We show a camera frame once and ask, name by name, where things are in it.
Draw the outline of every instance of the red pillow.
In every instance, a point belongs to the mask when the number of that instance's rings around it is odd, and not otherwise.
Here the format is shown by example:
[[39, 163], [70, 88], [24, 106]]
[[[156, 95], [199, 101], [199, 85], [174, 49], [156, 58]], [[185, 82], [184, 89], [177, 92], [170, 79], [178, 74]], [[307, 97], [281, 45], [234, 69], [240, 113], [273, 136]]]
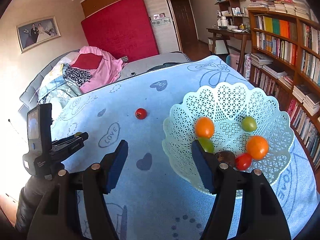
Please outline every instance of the red pillow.
[[97, 69], [102, 60], [102, 55], [95, 55], [93, 53], [80, 54], [76, 62], [72, 64], [72, 67], [82, 69]]

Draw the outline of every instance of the leopard print fabric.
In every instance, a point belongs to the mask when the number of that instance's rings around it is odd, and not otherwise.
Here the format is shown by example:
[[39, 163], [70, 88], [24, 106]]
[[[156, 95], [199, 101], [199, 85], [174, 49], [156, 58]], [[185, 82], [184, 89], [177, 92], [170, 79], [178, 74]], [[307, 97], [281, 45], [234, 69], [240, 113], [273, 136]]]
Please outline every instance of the leopard print fabric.
[[92, 75], [87, 70], [80, 70], [73, 67], [68, 67], [63, 75], [64, 78], [73, 80], [79, 87], [92, 78]]

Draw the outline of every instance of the bride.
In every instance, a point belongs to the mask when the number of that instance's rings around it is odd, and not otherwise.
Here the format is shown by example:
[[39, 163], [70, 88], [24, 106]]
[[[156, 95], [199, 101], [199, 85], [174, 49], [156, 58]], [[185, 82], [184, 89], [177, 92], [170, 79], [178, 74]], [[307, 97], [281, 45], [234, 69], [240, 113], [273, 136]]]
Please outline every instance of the bride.
[[38, 25], [38, 31], [39, 31], [39, 36], [38, 36], [37, 42], [50, 38], [50, 35], [44, 32], [44, 28], [41, 26], [41, 23], [39, 23]]

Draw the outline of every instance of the red tomato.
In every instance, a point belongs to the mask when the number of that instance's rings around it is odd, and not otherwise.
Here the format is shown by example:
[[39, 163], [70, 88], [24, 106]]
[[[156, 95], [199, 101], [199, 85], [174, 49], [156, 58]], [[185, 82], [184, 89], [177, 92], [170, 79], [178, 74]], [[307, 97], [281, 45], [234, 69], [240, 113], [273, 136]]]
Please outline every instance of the red tomato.
[[244, 153], [236, 158], [236, 168], [240, 171], [244, 171], [251, 165], [252, 158], [250, 154]]
[[138, 119], [145, 119], [147, 117], [147, 111], [143, 108], [139, 108], [136, 111], [136, 118]]

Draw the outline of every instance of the framed picture on shelf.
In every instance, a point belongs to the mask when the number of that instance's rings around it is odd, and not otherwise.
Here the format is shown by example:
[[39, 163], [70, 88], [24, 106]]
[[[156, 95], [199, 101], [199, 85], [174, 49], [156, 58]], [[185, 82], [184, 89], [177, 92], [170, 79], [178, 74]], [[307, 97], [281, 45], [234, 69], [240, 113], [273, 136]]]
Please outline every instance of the framed picture on shelf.
[[54, 16], [22, 23], [16, 28], [21, 53], [61, 36]]

